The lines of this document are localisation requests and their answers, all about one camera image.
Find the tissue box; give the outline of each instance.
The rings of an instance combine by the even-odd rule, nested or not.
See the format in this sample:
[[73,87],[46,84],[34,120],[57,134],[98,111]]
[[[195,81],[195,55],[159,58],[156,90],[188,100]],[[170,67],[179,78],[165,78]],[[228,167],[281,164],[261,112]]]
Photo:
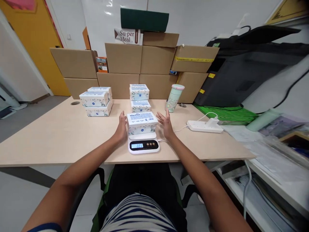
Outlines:
[[84,92],[80,95],[84,107],[106,107],[108,103],[107,92]]
[[132,101],[148,100],[149,89],[145,84],[130,84],[130,99]]
[[111,111],[111,103],[108,102],[106,107],[86,107],[88,117],[106,117]]
[[148,100],[131,101],[132,113],[150,112],[151,105]]
[[112,88],[111,87],[91,87],[88,89],[88,92],[108,92],[108,100],[111,103],[111,106],[113,106],[113,98],[112,98]]
[[129,135],[155,132],[158,120],[152,112],[127,114]]

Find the power strip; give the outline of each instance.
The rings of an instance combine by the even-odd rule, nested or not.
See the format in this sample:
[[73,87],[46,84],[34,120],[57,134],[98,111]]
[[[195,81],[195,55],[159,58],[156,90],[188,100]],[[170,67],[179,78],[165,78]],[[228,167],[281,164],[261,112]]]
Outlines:
[[187,126],[191,131],[221,133],[223,129],[217,124],[218,121],[218,119],[213,118],[209,119],[208,122],[188,120]]

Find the gray floor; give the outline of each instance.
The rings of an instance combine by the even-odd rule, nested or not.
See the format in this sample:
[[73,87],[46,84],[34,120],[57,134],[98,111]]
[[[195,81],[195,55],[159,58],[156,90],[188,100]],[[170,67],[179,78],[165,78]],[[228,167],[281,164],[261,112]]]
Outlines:
[[0,119],[0,143],[66,99],[68,97],[50,96],[37,104],[29,104],[25,109],[5,119]]
[[[28,105],[10,117],[0,120],[0,142],[4,141],[53,107],[66,100],[67,97],[51,96],[38,104]],[[67,168],[58,166],[33,166],[32,168],[53,178],[58,178]],[[105,182],[113,165],[101,165],[105,171]],[[181,163],[170,164],[171,173],[177,181],[183,197],[185,187],[181,185],[180,176],[183,170]],[[28,218],[47,193],[48,188],[42,187],[19,178],[0,172],[0,231],[20,231]],[[96,177],[87,190],[75,215],[71,231],[90,231],[92,219],[102,197],[99,178]],[[209,231],[209,217],[205,206],[198,201],[196,194],[190,198],[187,213],[188,231]]]

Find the desk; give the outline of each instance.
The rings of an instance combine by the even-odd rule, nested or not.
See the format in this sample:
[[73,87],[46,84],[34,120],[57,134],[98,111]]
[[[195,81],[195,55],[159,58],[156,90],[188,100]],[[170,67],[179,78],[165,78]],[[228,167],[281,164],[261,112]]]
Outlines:
[[[71,105],[72,97],[48,111],[28,126],[0,143],[0,167],[12,168],[32,165],[71,164],[108,140],[115,132],[122,110],[131,112],[130,100],[114,100],[109,117],[88,117],[81,105]],[[152,111],[164,113],[165,100],[149,100]],[[194,106],[177,106],[171,113],[174,130],[186,125],[188,120],[198,120],[203,114]],[[161,125],[156,129],[157,138],[165,139]],[[255,156],[235,141],[228,133],[193,132],[188,128],[176,132],[179,139],[202,161],[243,160]],[[160,142],[161,150],[154,154],[131,155],[127,142],[122,144],[104,163],[179,162],[168,143]]]

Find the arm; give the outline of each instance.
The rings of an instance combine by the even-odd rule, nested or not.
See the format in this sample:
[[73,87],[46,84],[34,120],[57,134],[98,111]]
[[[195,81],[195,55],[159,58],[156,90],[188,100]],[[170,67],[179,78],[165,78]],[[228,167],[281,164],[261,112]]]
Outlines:
[[22,229],[26,232],[36,226],[54,222],[64,230],[69,220],[70,210],[79,185],[111,155],[126,138],[126,116],[120,114],[115,134],[96,149],[76,161],[63,172],[49,189]]
[[252,231],[215,176],[177,138],[168,109],[166,108],[166,117],[160,112],[156,116],[164,126],[164,136],[200,191],[215,231]]

